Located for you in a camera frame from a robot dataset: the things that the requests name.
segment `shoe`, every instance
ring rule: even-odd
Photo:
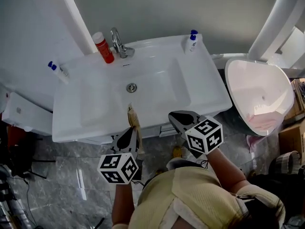
[[[155,175],[155,176],[157,176],[157,175],[159,175],[159,174],[162,174],[162,173],[164,173],[164,170],[163,170],[163,169],[158,169],[158,170],[156,171],[156,175]]]
[[[182,158],[181,146],[175,146],[173,148],[172,158]]]

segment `gray wall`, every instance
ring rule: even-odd
[[[248,52],[275,0],[75,0],[91,34],[123,43],[189,34],[197,29],[208,51]]]
[[[299,21],[296,23],[296,28],[298,28],[301,32],[305,32],[305,10],[303,11]]]
[[[83,56],[52,0],[0,0],[0,42],[0,83],[52,110],[58,78],[48,62]]]

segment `person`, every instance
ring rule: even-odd
[[[216,176],[175,157],[145,184],[136,209],[131,184],[116,185],[113,229],[281,228],[285,208],[276,195],[250,184],[220,149],[206,156]]]

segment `faucet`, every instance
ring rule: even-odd
[[[115,27],[111,29],[111,35],[113,47],[122,59],[126,58],[127,56],[132,57],[134,55],[134,48],[128,48],[122,45],[120,35]]]

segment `blue pump cap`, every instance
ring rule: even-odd
[[[57,68],[57,66],[55,65],[55,64],[53,64],[53,61],[50,61],[49,63],[48,63],[48,66],[52,69],[52,70],[56,70],[56,68]]]

